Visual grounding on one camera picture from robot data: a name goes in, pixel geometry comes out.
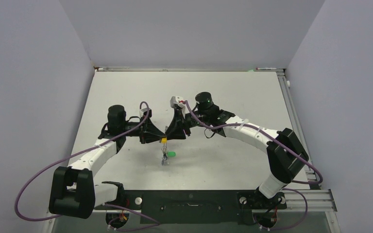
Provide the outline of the large metal ring disc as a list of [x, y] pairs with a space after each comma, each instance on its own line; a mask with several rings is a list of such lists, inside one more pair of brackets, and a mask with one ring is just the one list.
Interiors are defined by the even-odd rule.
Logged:
[[161, 148], [161, 151], [162, 151], [162, 160], [161, 160], [161, 165], [162, 166], [167, 166], [169, 165], [169, 157], [167, 156], [167, 153], [168, 153], [168, 148], [167, 148], [167, 142], [165, 144], [160, 143], [162, 144], [162, 148]]

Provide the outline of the green key tag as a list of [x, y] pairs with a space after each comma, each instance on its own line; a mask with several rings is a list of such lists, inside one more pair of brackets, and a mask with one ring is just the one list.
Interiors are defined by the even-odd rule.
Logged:
[[167, 153], [167, 156], [168, 156], [168, 157], [175, 157], [175, 156], [176, 156], [176, 153], [175, 153], [174, 151], [169, 151], [169, 152]]

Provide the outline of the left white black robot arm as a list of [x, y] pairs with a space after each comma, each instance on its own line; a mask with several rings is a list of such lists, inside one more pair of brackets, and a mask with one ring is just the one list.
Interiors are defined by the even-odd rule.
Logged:
[[95, 145], [71, 165], [60, 166], [54, 171], [49, 212], [86, 219], [95, 207], [106, 202], [114, 209], [121, 208], [125, 204], [125, 195], [120, 192], [123, 185], [109, 181], [95, 184], [94, 177], [119, 153], [127, 137], [138, 137], [141, 144], [165, 138], [166, 135], [152, 123], [151, 114], [151, 109], [141, 109], [139, 122], [131, 122], [122, 105], [109, 107], [107, 123]]

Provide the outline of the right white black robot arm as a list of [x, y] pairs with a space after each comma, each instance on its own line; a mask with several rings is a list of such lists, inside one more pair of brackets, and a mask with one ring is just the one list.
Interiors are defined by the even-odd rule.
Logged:
[[274, 202], [274, 196], [294, 181], [309, 160], [296, 133], [289, 128], [279, 131], [252, 124], [218, 107], [209, 92], [197, 94], [195, 101], [196, 109], [186, 113], [185, 99], [171, 97], [174, 116], [165, 132], [167, 140], [184, 140], [190, 136], [191, 128], [200, 126], [261, 150], [268, 157], [270, 175], [256, 189], [255, 201], [262, 208], [269, 207]]

